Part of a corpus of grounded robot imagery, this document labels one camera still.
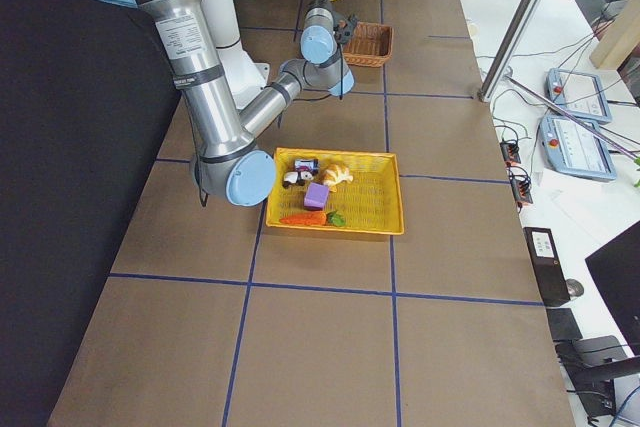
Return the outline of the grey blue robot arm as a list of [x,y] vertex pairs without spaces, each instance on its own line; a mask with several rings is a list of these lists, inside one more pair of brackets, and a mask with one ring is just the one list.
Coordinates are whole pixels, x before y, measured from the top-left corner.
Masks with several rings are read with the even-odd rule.
[[201,198],[253,206],[271,192],[276,167],[259,135],[306,89],[348,93],[353,74],[341,48],[356,26],[333,0],[313,0],[304,18],[301,57],[268,81],[242,47],[233,0],[98,0],[138,9],[155,23],[174,86],[185,98]]

